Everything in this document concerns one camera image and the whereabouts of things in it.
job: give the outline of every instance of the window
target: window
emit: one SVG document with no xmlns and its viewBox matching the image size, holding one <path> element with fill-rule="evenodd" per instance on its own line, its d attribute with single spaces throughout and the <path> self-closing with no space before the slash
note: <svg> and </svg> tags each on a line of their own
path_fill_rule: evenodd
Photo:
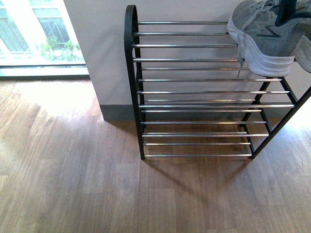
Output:
<svg viewBox="0 0 311 233">
<path fill-rule="evenodd" d="M 84 63 L 63 0 L 0 0 L 0 66 Z"/>
</svg>

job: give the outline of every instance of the baseboard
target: baseboard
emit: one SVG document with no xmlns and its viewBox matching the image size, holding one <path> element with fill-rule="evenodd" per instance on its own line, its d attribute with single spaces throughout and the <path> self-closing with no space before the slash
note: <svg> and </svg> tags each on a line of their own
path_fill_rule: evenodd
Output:
<svg viewBox="0 0 311 233">
<path fill-rule="evenodd" d="M 104 120 L 134 120 L 133 106 L 127 105 L 100 105 Z M 268 117 L 284 117 L 290 108 L 266 108 L 265 113 Z M 241 118 L 244 113 L 152 113 L 147 114 L 147 119 L 209 119 L 209 118 Z M 260 117 L 259 114 L 254 114 L 254 117 Z"/>
</svg>

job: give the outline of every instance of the green foliage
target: green foliage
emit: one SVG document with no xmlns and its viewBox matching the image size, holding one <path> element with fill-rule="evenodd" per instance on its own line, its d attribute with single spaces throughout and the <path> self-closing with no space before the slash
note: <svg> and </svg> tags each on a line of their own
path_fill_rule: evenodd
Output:
<svg viewBox="0 0 311 233">
<path fill-rule="evenodd" d="M 40 54 L 47 61 L 82 61 L 82 53 L 78 43 L 73 44 L 70 40 L 65 44 L 57 41 L 55 36 L 49 37 L 45 44 L 40 47 Z"/>
</svg>

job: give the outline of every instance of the sneaker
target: sneaker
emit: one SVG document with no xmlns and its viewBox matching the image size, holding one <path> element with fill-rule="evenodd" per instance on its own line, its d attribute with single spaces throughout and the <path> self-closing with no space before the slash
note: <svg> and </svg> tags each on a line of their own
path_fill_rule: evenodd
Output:
<svg viewBox="0 0 311 233">
<path fill-rule="evenodd" d="M 297 13 L 311 12 L 311 0 L 297 2 Z M 307 72 L 311 73 L 311 32 L 306 32 L 297 45 L 294 55 L 296 61 Z"/>
<path fill-rule="evenodd" d="M 251 71 L 265 77 L 284 77 L 310 23 L 310 13 L 296 13 L 296 0 L 246 0 L 234 10 L 228 32 L 239 44 L 240 60 L 244 52 Z"/>
</svg>

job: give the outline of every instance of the shoe sole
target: shoe sole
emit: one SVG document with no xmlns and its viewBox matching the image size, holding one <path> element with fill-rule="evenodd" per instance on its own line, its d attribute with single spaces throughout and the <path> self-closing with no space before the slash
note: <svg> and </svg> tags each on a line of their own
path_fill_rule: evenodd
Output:
<svg viewBox="0 0 311 233">
<path fill-rule="evenodd" d="M 311 73 L 311 41 L 306 36 L 301 38 L 294 54 L 300 66 L 305 71 Z"/>
<path fill-rule="evenodd" d="M 241 45 L 239 46 L 242 47 L 245 61 L 253 73 L 264 77 L 284 77 L 290 73 L 294 56 L 273 57 L 263 54 L 250 35 L 237 29 L 232 22 L 232 17 L 228 22 L 228 32 L 237 42 L 240 37 Z"/>
</svg>

